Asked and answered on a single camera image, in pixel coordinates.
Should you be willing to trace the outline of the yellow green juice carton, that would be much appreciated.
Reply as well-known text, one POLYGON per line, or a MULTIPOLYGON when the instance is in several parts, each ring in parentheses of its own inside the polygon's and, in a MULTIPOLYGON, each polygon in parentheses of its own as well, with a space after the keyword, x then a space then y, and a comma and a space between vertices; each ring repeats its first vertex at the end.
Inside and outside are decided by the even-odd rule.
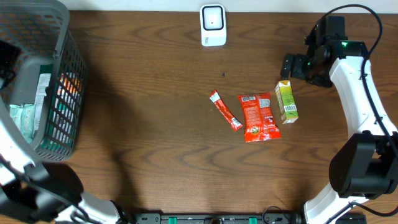
POLYGON ((292 87, 289 80, 281 80, 275 87, 275 93, 283 124, 294 123, 298 118, 292 87))

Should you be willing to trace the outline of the red snack bag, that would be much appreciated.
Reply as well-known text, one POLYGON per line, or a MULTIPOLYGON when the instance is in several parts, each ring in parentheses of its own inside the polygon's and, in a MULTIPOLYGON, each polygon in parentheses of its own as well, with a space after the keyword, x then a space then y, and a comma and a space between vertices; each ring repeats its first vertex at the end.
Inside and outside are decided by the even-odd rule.
POLYGON ((245 142, 268 141, 281 138, 271 110, 269 92, 255 95, 239 95, 244 113, 245 142))

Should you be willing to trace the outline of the small red Nescafe packet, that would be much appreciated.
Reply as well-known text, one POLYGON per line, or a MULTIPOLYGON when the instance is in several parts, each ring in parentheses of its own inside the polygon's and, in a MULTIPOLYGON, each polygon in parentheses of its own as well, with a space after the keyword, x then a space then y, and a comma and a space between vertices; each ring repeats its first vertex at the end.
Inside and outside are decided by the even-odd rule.
POLYGON ((217 107, 219 112, 224 116, 224 118, 227 120, 227 122, 234 131, 242 128, 243 125, 236 119, 236 117, 232 114, 229 108, 225 105, 217 90, 213 90, 211 92, 210 100, 217 107))

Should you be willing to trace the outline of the light green wet wipes pack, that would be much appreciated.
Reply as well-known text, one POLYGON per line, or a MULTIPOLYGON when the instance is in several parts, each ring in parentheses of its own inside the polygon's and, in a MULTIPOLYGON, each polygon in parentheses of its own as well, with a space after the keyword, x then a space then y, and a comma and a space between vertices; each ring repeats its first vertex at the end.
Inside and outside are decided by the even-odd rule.
POLYGON ((35 105, 9 105, 9 114, 24 139, 31 143, 34 133, 35 105))

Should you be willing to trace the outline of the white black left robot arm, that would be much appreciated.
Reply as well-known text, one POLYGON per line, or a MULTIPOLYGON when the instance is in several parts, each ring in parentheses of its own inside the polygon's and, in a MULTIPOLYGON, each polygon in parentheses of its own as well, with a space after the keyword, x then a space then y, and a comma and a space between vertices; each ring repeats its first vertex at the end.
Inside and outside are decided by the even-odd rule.
POLYGON ((58 45, 31 142, 1 103, 1 213, 26 223, 134 223, 113 201, 86 192, 65 163, 74 152, 86 67, 73 39, 58 45))

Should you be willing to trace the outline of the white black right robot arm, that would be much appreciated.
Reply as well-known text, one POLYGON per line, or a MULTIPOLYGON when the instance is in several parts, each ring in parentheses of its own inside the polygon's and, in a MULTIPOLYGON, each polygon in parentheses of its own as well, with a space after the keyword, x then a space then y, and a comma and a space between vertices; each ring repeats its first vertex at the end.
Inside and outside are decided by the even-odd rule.
POLYGON ((371 75, 364 42, 313 42, 307 54, 286 54, 281 77, 338 91, 348 140, 329 165, 329 182, 291 223, 337 223, 354 207, 397 188, 397 128, 389 119, 371 75))

